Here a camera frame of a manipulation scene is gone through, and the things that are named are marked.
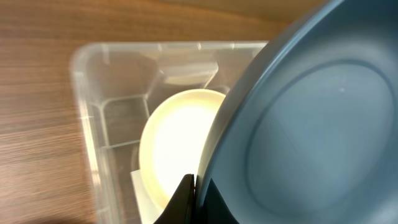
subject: plastic container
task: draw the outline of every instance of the plastic container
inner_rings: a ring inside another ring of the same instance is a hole
[[[150,114],[168,97],[227,94],[267,42],[91,44],[72,60],[98,223],[139,223],[130,172]]]

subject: white plate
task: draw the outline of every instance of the white plate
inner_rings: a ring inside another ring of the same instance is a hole
[[[225,95],[187,90],[165,100],[150,116],[139,148],[147,193],[164,209],[185,174],[197,174],[203,145]]]

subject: wooden table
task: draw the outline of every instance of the wooden table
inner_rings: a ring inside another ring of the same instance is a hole
[[[77,48],[269,40],[285,26],[151,0],[0,1],[0,223],[95,222],[68,71]]]

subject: brown wooden tabletop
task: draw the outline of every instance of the brown wooden tabletop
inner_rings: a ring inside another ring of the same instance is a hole
[[[77,48],[270,40],[285,26],[151,0],[0,1],[0,223],[95,222],[68,70]]]

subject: white bowl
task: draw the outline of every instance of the white bowl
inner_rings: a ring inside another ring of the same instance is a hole
[[[139,163],[151,200],[164,209],[185,174],[197,174],[203,145],[225,95],[187,90],[165,100],[141,137]]]

